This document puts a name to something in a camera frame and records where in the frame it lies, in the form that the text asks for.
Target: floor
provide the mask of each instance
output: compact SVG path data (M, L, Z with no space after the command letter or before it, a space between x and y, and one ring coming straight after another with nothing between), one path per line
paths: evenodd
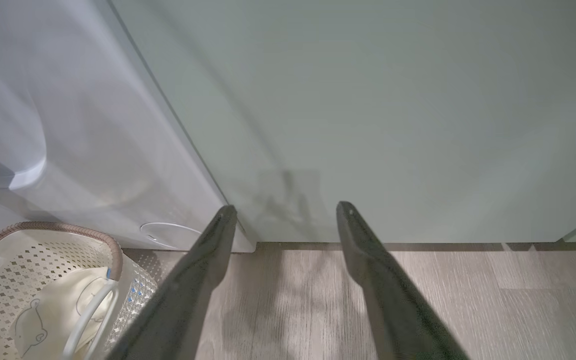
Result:
M472 359L576 360L576 244L388 248ZM160 281L174 251L126 249ZM374 359L361 288L338 244L233 254L198 359Z

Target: perforated basket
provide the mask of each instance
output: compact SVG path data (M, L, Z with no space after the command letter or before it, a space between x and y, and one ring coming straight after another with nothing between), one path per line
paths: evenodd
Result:
M151 276L123 254L109 235L75 225L21 222L0 232L0 360L20 359L9 328L46 284L75 269L110 268L108 292L113 292L105 318L86 358L101 359L130 325L157 285ZM96 309L91 307L90 315ZM87 324L81 319L80 324ZM74 352L81 333L66 344Z

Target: cloth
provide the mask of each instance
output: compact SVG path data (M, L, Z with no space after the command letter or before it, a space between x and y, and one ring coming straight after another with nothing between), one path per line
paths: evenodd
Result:
M24 360L60 359L66 341L92 298L108 283L108 268L76 269L39 291L10 326ZM112 301L110 292L88 322L77 351L91 342Z

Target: gray wood floor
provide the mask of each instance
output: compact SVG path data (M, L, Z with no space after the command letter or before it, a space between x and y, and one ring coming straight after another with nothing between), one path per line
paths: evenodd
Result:
M576 360L576 250L397 249L393 256L471 358ZM125 252L158 280L183 255ZM346 272L338 244L280 243L231 255L210 299L197 356L375 357L361 288Z

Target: brown basket rim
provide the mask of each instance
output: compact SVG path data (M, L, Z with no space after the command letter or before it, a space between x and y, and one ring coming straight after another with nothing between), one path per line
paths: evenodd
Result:
M50 221L23 221L8 226L0 231L0 240L8 235L20 230L49 230L61 231L62 233L71 233L74 235L82 235L90 239L98 240L108 248L110 248L110 255L112 256L112 266L110 267L110 280L119 281L124 268L124 253L112 236L91 228L71 225L68 223L50 222Z

